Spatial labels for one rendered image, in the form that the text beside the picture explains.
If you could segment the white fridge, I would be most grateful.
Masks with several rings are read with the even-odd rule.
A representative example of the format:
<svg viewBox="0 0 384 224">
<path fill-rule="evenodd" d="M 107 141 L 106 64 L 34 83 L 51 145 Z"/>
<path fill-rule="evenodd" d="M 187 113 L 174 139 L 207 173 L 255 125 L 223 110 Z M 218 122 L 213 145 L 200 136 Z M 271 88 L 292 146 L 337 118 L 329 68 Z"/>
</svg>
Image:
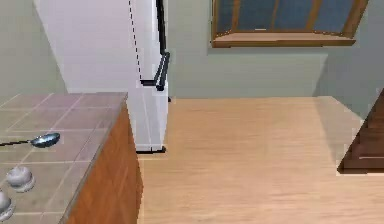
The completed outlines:
<svg viewBox="0 0 384 224">
<path fill-rule="evenodd" d="M 166 151 L 156 0 L 33 0 L 70 93 L 125 92 L 136 151 Z"/>
</svg>

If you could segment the tiled top wooden counter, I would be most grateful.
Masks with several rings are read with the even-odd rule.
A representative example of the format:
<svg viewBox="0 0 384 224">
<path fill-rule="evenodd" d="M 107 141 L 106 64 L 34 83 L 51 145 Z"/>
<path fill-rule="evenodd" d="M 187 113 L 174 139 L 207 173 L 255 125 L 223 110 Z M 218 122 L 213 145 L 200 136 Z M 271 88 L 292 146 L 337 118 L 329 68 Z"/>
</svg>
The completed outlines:
<svg viewBox="0 0 384 224">
<path fill-rule="evenodd" d="M 142 179 L 123 93 L 0 97 L 0 143 L 59 133 L 47 148 L 0 146 L 0 191 L 13 215 L 2 224 L 137 224 Z M 27 167 L 34 187 L 6 174 Z"/>
</svg>

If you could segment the wooden framed window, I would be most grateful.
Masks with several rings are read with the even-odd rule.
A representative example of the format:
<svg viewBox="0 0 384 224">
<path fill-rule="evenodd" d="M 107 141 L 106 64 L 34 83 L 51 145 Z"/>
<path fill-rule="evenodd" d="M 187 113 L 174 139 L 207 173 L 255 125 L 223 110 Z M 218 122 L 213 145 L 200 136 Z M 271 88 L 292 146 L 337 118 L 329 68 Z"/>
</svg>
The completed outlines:
<svg viewBox="0 0 384 224">
<path fill-rule="evenodd" d="M 369 0 L 212 0 L 211 46 L 351 46 Z"/>
</svg>

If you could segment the blue metal ladle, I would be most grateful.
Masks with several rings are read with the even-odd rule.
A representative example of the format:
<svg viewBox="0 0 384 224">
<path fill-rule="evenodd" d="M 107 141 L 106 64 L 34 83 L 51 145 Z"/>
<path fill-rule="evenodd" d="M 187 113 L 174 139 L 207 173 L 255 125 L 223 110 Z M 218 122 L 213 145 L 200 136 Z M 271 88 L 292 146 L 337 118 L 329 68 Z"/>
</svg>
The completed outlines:
<svg viewBox="0 0 384 224">
<path fill-rule="evenodd" d="M 55 145 L 60 140 L 60 137 L 61 135 L 59 133 L 49 133 L 49 134 L 38 136 L 31 140 L 21 140 L 21 141 L 0 143 L 0 146 L 30 144 L 36 148 L 47 148 Z"/>
</svg>

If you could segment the dark brown wooden cabinet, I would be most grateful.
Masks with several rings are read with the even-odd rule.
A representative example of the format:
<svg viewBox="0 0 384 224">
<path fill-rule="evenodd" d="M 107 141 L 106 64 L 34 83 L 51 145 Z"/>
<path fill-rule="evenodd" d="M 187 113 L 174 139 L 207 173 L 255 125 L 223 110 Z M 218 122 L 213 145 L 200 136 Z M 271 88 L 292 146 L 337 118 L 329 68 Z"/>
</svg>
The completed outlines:
<svg viewBox="0 0 384 224">
<path fill-rule="evenodd" d="M 342 174 L 384 173 L 384 88 L 337 171 Z"/>
</svg>

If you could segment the grey round shaker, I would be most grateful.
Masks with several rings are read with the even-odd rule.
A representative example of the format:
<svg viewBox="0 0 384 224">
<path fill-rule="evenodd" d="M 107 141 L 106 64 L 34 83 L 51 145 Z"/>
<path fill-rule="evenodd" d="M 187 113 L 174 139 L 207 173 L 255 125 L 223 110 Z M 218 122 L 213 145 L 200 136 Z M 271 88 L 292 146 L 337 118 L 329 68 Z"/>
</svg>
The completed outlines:
<svg viewBox="0 0 384 224">
<path fill-rule="evenodd" d="M 24 166 L 16 166 L 6 174 L 8 184 L 18 193 L 31 190 L 35 184 L 32 172 Z"/>
<path fill-rule="evenodd" d="M 6 193 L 0 191 L 0 222 L 8 220 L 14 212 L 15 206 Z"/>
</svg>

